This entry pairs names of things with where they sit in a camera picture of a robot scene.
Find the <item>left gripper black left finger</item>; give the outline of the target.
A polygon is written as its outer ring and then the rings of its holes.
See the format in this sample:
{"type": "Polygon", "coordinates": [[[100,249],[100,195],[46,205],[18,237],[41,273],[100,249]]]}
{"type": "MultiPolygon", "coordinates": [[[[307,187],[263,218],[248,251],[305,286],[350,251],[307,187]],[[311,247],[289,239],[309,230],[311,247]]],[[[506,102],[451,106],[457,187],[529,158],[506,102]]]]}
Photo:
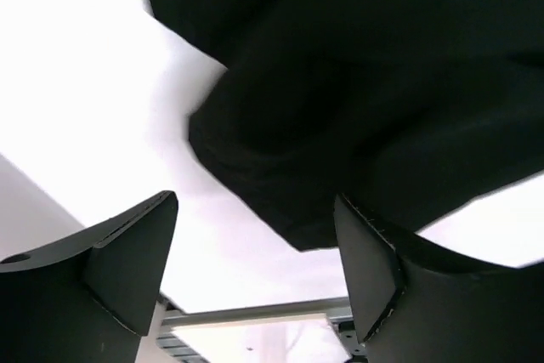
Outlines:
{"type": "Polygon", "coordinates": [[[178,199],[163,191],[1,262],[1,360],[133,362],[150,323],[178,199]]]}

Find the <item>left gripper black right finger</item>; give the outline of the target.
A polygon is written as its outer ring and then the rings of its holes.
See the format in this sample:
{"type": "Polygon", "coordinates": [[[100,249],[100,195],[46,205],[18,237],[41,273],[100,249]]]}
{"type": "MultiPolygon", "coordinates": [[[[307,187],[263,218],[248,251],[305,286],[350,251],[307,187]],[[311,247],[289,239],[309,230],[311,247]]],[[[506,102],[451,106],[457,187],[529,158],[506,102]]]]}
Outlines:
{"type": "Polygon", "coordinates": [[[453,252],[336,199],[359,342],[371,362],[540,362],[543,266],[453,252]]]}

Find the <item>black trousers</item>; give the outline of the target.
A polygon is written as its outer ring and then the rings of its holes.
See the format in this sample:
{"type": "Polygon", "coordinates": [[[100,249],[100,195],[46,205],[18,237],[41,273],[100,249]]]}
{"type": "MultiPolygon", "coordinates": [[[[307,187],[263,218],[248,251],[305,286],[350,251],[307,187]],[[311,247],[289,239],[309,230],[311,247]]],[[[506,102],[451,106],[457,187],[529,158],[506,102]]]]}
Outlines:
{"type": "Polygon", "coordinates": [[[543,0],[149,0],[226,72],[196,158],[299,250],[338,195],[410,231],[543,169],[543,0]]]}

